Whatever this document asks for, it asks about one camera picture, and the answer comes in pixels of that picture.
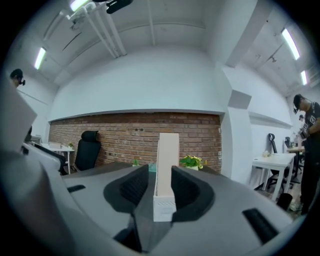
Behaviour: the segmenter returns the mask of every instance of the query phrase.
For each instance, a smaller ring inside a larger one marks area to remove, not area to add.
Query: ceiling light
[[[306,71],[301,72],[302,84],[305,86],[307,84]]]
[[[282,35],[283,35],[284,39],[286,40],[287,44],[289,45],[289,47],[293,53],[294,58],[296,60],[299,59],[300,54],[298,52],[298,49],[295,45],[294,40],[292,39],[291,35],[289,34],[289,32],[286,28],[282,31]]]
[[[46,54],[46,50],[41,48],[39,53],[38,53],[38,57],[36,58],[34,67],[38,70],[40,68],[41,62],[44,59],[44,56]]]
[[[83,4],[85,4],[86,2],[88,2],[89,0],[75,0],[72,2],[72,4],[70,5],[72,11],[76,11],[78,10]]]

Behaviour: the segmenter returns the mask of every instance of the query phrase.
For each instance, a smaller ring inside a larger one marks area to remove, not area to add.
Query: white flower pot
[[[195,170],[195,171],[199,171],[198,166],[186,166],[185,168],[192,169],[192,170]]]

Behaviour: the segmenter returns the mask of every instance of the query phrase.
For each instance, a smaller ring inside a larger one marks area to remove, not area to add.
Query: chair headrest
[[[85,142],[97,142],[97,134],[98,131],[93,131],[93,130],[86,130],[82,133],[81,138]]]

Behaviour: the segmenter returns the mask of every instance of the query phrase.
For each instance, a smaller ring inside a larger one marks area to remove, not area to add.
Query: white table
[[[253,159],[253,162],[252,162],[253,166],[260,167],[260,168],[267,170],[266,174],[263,172],[263,174],[265,175],[264,184],[263,184],[263,188],[262,188],[263,190],[266,190],[270,170],[279,171],[278,180],[276,182],[275,190],[272,195],[273,201],[276,200],[277,195],[279,193],[279,190],[280,190],[280,187],[282,184],[282,180],[284,178],[285,169],[287,168],[288,165],[290,165],[287,183],[285,184],[285,187],[284,187],[284,192],[285,193],[288,192],[290,180],[291,180],[291,176],[292,176],[292,170],[294,168],[295,155],[296,155],[295,153],[276,153],[276,154],[272,154],[270,157],[259,156],[259,157],[255,157]]]
[[[70,174],[70,152],[74,152],[75,150],[64,145],[61,145],[61,148],[50,147],[47,143],[41,143],[41,145],[42,147],[53,152],[67,152],[68,160],[65,163],[68,164],[68,174]]]

